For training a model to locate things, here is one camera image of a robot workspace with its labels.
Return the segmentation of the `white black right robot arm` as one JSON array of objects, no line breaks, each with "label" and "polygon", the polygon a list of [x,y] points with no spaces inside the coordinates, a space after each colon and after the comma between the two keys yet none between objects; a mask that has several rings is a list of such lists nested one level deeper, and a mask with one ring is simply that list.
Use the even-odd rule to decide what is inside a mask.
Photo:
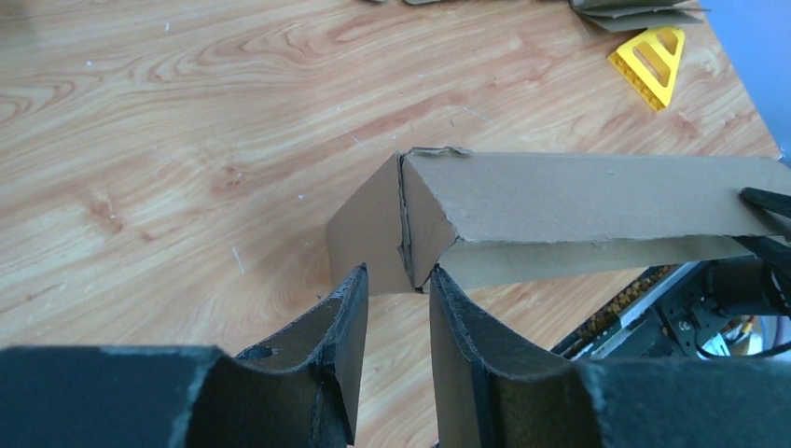
[{"label": "white black right robot arm", "polygon": [[723,316],[790,316],[790,244],[735,236],[751,256],[716,260],[704,271],[704,296]]}]

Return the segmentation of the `brown cardboard box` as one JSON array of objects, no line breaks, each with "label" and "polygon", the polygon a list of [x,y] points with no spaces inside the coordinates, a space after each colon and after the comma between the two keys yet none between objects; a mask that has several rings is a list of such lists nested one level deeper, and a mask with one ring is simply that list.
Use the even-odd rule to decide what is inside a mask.
[{"label": "brown cardboard box", "polygon": [[463,288],[736,257],[735,236],[785,237],[739,197],[790,191],[763,157],[473,152],[389,158],[326,226],[339,282],[368,268],[373,295],[415,292],[435,267]]}]

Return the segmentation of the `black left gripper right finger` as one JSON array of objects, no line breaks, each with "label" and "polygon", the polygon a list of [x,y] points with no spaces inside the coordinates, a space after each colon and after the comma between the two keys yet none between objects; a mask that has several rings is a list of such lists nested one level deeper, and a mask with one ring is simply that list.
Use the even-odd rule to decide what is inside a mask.
[{"label": "black left gripper right finger", "polygon": [[430,274],[442,447],[786,447],[790,366],[775,359],[571,361]]}]

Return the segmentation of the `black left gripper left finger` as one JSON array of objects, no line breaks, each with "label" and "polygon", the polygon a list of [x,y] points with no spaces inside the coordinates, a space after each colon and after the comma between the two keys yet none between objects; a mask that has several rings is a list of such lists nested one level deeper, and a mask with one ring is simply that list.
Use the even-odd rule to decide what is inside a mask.
[{"label": "black left gripper left finger", "polygon": [[213,345],[21,345],[1,352],[5,447],[347,447],[368,271],[232,356]]}]

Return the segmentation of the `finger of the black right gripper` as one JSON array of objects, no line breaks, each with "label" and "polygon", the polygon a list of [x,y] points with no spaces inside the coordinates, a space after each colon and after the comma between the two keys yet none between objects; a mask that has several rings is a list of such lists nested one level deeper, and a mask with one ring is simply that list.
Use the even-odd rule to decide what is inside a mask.
[{"label": "finger of the black right gripper", "polygon": [[[739,197],[766,224],[782,230],[790,222],[790,196],[757,188],[743,188]],[[777,273],[790,272],[790,246],[766,236],[742,236],[739,243],[768,263]]]}]

